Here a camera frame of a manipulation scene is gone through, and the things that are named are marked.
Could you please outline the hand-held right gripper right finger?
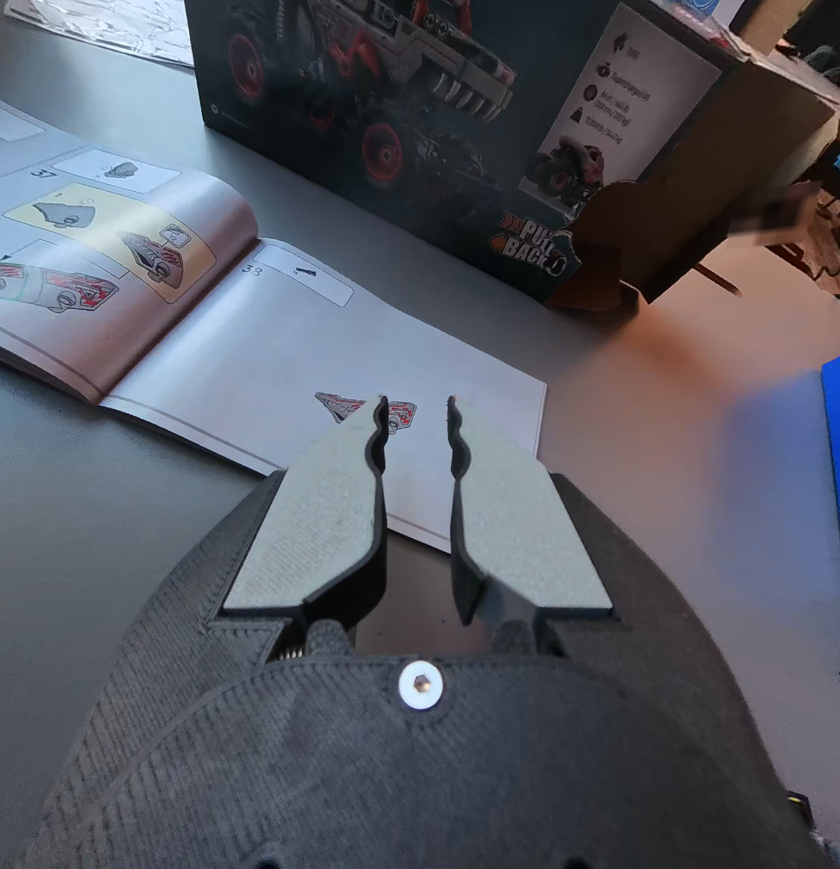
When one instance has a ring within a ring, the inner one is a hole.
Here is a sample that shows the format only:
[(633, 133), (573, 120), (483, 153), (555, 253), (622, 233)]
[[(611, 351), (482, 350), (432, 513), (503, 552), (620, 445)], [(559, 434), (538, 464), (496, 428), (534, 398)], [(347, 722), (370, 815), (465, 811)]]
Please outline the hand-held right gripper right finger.
[(447, 439), (461, 623), (611, 617), (610, 595), (546, 467), (456, 396), (447, 402)]

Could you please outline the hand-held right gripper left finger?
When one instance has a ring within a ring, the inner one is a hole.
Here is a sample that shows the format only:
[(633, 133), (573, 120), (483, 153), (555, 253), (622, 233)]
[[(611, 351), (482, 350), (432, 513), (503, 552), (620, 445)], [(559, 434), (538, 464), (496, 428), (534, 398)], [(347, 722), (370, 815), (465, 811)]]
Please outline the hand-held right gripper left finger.
[(223, 600), (230, 615), (364, 618), (386, 589), (389, 402), (365, 401), (293, 462)]

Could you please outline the open lego instruction booklet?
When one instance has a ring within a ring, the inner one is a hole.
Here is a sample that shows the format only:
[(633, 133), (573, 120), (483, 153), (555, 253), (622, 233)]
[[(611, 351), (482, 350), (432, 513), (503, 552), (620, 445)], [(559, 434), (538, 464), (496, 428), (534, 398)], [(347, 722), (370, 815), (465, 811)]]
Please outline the open lego instruction booklet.
[(0, 101), (0, 360), (263, 475), (386, 396), (390, 527), (448, 552), (448, 398), (536, 457), (545, 384), (258, 231), (224, 181)]

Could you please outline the dark lego set box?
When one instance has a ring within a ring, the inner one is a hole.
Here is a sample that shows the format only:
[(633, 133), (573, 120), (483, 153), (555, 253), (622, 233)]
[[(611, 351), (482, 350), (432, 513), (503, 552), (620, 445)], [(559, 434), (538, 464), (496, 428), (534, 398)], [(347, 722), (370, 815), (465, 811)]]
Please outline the dark lego set box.
[(837, 111), (675, 2), (186, 2), (205, 123), (554, 309), (801, 221)]

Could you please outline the white sticker sheet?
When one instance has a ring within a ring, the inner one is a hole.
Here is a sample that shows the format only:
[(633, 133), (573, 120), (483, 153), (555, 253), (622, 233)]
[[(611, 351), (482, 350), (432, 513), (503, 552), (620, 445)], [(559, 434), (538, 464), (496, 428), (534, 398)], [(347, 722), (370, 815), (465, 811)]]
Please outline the white sticker sheet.
[(4, 14), (131, 57), (192, 69), (183, 1), (5, 1)]

